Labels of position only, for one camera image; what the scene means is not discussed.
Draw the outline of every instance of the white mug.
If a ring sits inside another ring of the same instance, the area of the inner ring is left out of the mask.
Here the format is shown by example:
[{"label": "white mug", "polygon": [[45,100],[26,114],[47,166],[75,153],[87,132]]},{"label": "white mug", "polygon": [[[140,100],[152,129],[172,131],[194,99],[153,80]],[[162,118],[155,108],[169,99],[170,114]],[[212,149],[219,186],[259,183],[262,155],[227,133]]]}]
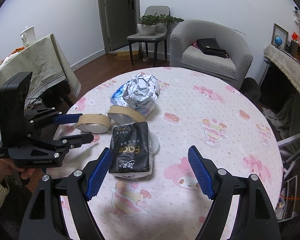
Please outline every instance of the white mug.
[{"label": "white mug", "polygon": [[34,35],[34,26],[25,29],[21,34],[21,40],[23,43],[23,46],[26,48],[30,46],[32,43],[34,43],[37,39],[35,38]]}]

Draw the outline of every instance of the blue globe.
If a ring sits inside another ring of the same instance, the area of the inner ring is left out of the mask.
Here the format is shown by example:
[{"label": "blue globe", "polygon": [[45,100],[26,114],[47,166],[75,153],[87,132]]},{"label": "blue globe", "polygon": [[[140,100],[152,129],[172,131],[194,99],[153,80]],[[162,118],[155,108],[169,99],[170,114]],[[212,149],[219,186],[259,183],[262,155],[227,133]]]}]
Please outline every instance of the blue globe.
[{"label": "blue globe", "polygon": [[281,39],[281,37],[280,37],[280,36],[276,36],[276,37],[274,38],[274,42],[275,42],[275,44],[277,44],[278,46],[282,45],[282,39]]}]

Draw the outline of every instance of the chair seat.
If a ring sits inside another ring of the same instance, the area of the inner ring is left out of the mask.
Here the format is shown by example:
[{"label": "chair seat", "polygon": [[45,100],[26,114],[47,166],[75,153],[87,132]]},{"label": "chair seat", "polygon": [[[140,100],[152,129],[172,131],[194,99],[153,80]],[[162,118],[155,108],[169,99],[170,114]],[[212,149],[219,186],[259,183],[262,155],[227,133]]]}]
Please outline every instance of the chair seat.
[{"label": "chair seat", "polygon": [[139,33],[130,35],[127,37],[127,40],[130,42],[159,42],[167,39],[168,33],[155,33],[153,35],[145,36],[145,35],[140,35]]},{"label": "chair seat", "polygon": [[230,76],[237,78],[236,67],[230,58],[222,58],[204,54],[194,46],[189,46],[182,54],[183,63],[202,68],[202,71],[208,70],[215,72],[217,77]]}]

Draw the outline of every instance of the door frame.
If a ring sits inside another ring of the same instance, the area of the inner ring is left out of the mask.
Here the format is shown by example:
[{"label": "door frame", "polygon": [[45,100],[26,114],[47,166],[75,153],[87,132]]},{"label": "door frame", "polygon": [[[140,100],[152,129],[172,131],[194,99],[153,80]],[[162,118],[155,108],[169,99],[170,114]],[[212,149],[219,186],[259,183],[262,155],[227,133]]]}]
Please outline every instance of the door frame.
[{"label": "door frame", "polygon": [[[107,20],[106,20],[105,0],[98,0],[98,5],[99,5],[103,43],[105,46],[105,51],[106,53],[108,53],[110,52],[110,41],[109,41],[109,34],[108,34],[108,27],[107,27]],[[136,33],[137,33],[137,23],[138,23],[138,19],[140,18],[140,0],[135,0],[135,17],[136,17]]]}]

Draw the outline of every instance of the baseboard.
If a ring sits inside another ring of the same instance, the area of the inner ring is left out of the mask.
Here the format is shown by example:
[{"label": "baseboard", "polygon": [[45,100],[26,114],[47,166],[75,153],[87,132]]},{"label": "baseboard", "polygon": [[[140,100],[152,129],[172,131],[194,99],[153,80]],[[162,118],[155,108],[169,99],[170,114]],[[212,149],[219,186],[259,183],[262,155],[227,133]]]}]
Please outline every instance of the baseboard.
[{"label": "baseboard", "polygon": [[[154,58],[154,52],[149,51],[148,55],[150,58]],[[164,53],[157,53],[157,59],[165,60]],[[167,54],[167,60],[170,61],[170,54]]]},{"label": "baseboard", "polygon": [[91,54],[90,56],[84,58],[83,60],[80,60],[79,62],[73,64],[73,65],[71,66],[71,69],[72,69],[73,71],[75,71],[75,70],[77,70],[78,68],[81,68],[82,66],[86,65],[86,64],[89,63],[90,61],[92,61],[92,60],[94,60],[94,59],[96,59],[96,58],[98,58],[98,57],[101,57],[101,56],[104,55],[104,54],[106,54],[105,49],[102,49],[102,50],[100,50],[100,51],[98,51],[98,52],[95,52],[95,53]]}]

